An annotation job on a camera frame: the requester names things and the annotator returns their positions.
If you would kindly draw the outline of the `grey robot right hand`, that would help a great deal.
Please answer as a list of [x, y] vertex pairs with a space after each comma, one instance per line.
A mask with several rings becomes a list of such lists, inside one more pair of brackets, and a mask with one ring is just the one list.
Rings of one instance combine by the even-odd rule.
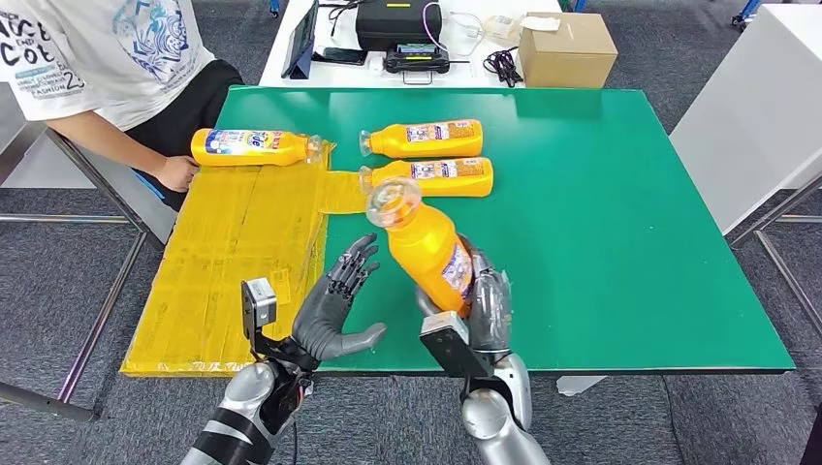
[[426, 292], [415, 290], [416, 303], [424, 315], [419, 338], [431, 338], [439, 329], [452, 329], [464, 336], [466, 344], [477, 354], [497, 363], [511, 353], [512, 321], [511, 286], [505, 271], [497, 269], [485, 252], [471, 243], [467, 236], [459, 239], [469, 254], [472, 278], [464, 303], [468, 315], [463, 325], [454, 317], [443, 316]]

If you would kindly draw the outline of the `person's right hand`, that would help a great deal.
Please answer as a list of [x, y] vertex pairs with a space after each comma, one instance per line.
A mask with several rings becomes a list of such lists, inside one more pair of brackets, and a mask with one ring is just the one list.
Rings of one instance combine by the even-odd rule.
[[199, 165], [190, 156], [168, 157], [153, 176], [171, 191], [185, 193], [190, 189]]

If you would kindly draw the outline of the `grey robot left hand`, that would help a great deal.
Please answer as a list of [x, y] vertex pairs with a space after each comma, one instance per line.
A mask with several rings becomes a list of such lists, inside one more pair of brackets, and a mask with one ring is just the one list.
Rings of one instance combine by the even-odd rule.
[[318, 279], [292, 325], [291, 339], [299, 348], [300, 368], [314, 371], [323, 361], [372, 349], [387, 327], [375, 323], [360, 332], [342, 331], [354, 299], [378, 267], [370, 257], [378, 251], [374, 232], [356, 239]]

